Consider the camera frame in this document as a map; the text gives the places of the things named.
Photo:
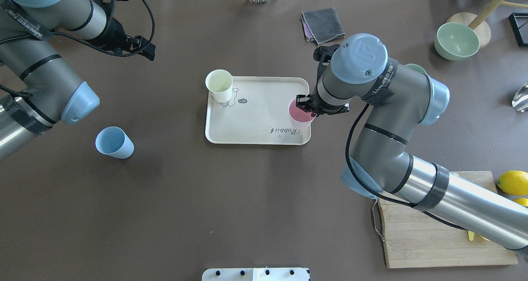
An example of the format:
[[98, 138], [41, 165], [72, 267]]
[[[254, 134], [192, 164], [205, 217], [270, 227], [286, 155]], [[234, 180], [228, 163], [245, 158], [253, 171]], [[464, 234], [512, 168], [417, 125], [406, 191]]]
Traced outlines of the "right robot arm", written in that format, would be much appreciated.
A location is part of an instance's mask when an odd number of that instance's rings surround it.
[[298, 108], [313, 117], [345, 113], [353, 97], [366, 104], [361, 115], [372, 107], [353, 147], [347, 138], [343, 183], [367, 197], [383, 198], [386, 191], [398, 197], [397, 204], [527, 256], [526, 207], [405, 151], [418, 125], [430, 125], [445, 112], [445, 84], [391, 59], [369, 33], [319, 46], [313, 59], [318, 81], [311, 94], [297, 96]]

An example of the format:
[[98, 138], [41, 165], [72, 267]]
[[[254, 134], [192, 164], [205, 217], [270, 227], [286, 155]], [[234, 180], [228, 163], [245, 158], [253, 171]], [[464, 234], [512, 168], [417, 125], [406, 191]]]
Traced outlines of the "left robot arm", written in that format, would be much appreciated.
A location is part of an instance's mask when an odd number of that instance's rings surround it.
[[50, 38], [64, 36], [114, 57], [139, 54], [153, 61], [152, 39], [127, 35], [113, 17], [116, 1], [1, 0], [1, 64], [26, 86], [19, 92], [1, 87], [6, 92], [1, 99], [1, 159], [59, 121], [76, 124], [100, 104], [49, 44]]

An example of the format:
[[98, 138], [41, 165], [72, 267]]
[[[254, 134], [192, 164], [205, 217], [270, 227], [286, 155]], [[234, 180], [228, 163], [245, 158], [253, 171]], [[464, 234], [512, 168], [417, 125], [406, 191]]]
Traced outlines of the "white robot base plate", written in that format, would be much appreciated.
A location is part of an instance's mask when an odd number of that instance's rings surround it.
[[309, 269], [302, 267], [210, 268], [202, 281], [309, 281]]

